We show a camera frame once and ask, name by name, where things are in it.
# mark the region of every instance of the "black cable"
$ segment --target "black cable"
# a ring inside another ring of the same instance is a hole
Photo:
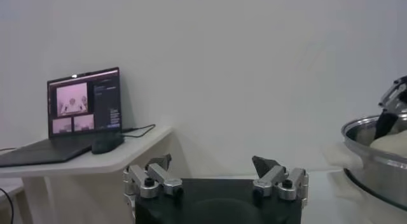
[[[2,149],[0,149],[0,151],[7,151],[7,150],[14,150],[14,149],[17,149],[17,148],[2,148]]]
[[[10,223],[13,224],[13,222],[14,222],[14,205],[13,205],[13,201],[10,199],[10,196],[8,196],[6,191],[4,191],[2,188],[0,188],[0,191],[2,191],[6,195],[6,197],[8,199],[8,202],[10,203],[10,207],[11,207],[11,221],[10,221]]]
[[[144,133],[142,133],[141,135],[138,135],[138,136],[130,136],[130,135],[125,135],[125,134],[122,134],[122,136],[123,137],[140,138],[140,137],[145,136],[150,130],[153,130],[155,127],[156,127],[155,124],[151,124],[151,125],[147,125],[145,127],[123,129],[122,130],[123,133],[134,131],[134,130],[143,130],[143,129],[148,129],[148,130],[146,130]]]

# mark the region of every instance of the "white towel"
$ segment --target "white towel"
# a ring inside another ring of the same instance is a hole
[[[329,165],[346,169],[362,169],[363,161],[353,151],[350,151],[343,143],[336,143],[321,148],[322,154]]]
[[[407,212],[394,207],[359,188],[343,171],[331,172],[328,180],[335,196],[357,204],[360,224],[405,224]]]
[[[407,130],[378,138],[371,143],[370,147],[407,157]]]

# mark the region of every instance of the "computer mouse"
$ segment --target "computer mouse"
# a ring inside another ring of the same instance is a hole
[[[93,154],[108,153],[124,142],[124,137],[121,134],[109,135],[96,139],[92,145]]]

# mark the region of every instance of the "metal pot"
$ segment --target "metal pot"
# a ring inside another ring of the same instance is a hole
[[[347,168],[348,177],[370,194],[407,211],[407,158],[370,148],[379,116],[351,121],[342,127],[345,145],[358,155],[362,168]],[[407,130],[407,114],[399,120],[390,134]]]

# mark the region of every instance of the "white wall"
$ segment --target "white wall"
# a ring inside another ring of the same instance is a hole
[[[171,123],[194,176],[326,168],[319,147],[407,73],[406,4],[0,0],[0,147],[46,137],[46,80],[120,66],[124,117]]]

